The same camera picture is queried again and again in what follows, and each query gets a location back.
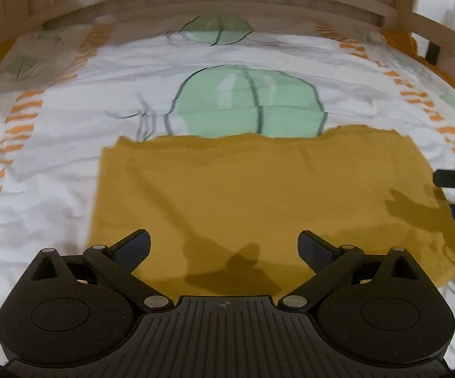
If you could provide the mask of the orange blanket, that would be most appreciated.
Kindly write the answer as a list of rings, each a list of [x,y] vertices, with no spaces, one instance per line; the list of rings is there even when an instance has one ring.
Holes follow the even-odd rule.
[[[382,30],[381,35],[386,40],[386,43],[393,49],[396,49],[410,58],[417,60],[420,64],[427,67],[436,75],[440,76],[447,84],[455,89],[455,79],[448,75],[448,73],[439,69],[437,66],[428,62],[424,57],[417,54],[416,40],[406,31],[400,29],[395,31]],[[3,58],[9,53],[10,49],[14,46],[16,39],[11,38],[4,40],[0,43],[0,63]]]

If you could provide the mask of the white patterned bed sheet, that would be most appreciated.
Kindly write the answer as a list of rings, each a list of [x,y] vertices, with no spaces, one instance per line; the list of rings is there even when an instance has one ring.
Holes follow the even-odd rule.
[[[435,285],[405,248],[363,251],[308,311],[278,308],[291,291],[165,295],[173,308],[142,311],[83,259],[98,245],[102,153],[120,138],[316,138],[349,125],[395,131],[433,174],[455,170],[455,90],[378,33],[201,14],[20,37],[0,63],[7,375],[455,375],[455,276]],[[455,189],[434,186],[455,205]]]

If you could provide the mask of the mustard yellow knit garment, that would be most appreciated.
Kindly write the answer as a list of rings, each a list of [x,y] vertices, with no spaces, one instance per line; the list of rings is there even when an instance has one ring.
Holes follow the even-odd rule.
[[[455,276],[455,222],[432,175],[410,138],[362,125],[316,138],[120,138],[102,153],[89,242],[147,230],[136,275],[170,298],[279,298],[311,276],[304,230],[366,254],[405,248],[442,286]]]

